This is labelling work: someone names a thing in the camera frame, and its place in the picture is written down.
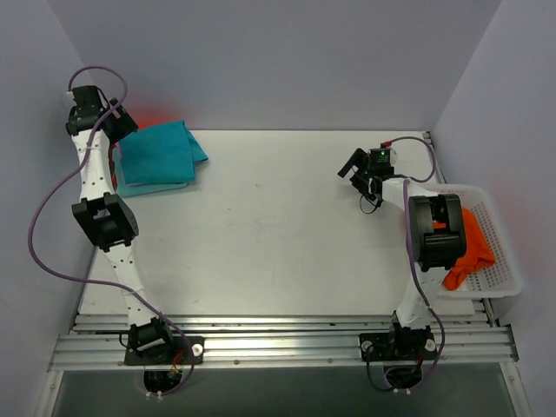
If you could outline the teal polo shirt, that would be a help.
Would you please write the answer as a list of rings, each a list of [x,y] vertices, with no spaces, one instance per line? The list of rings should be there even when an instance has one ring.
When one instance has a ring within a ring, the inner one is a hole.
[[[118,142],[113,154],[119,185],[137,188],[184,184],[209,156],[183,120],[138,130]]]

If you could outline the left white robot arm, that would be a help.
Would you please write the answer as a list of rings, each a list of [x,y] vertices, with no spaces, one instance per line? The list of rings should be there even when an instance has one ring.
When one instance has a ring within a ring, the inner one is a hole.
[[[90,242],[105,254],[122,286],[129,323],[127,349],[165,364],[174,357],[175,342],[168,324],[142,303],[146,294],[133,247],[139,228],[131,208],[115,192],[110,171],[111,147],[137,131],[136,122],[115,98],[107,100],[94,85],[75,87],[70,94],[75,105],[66,129],[79,161],[85,163],[79,202],[72,205],[72,214]]]

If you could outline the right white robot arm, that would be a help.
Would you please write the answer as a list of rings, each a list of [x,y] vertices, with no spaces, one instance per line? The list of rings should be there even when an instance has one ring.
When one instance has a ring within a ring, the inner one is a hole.
[[[406,292],[394,310],[387,351],[395,358],[408,357],[417,342],[425,345],[434,319],[434,302],[449,269],[467,251],[460,198],[425,187],[425,181],[396,174],[388,147],[358,148],[339,170],[361,197],[376,208],[388,203],[402,210],[411,272]]]

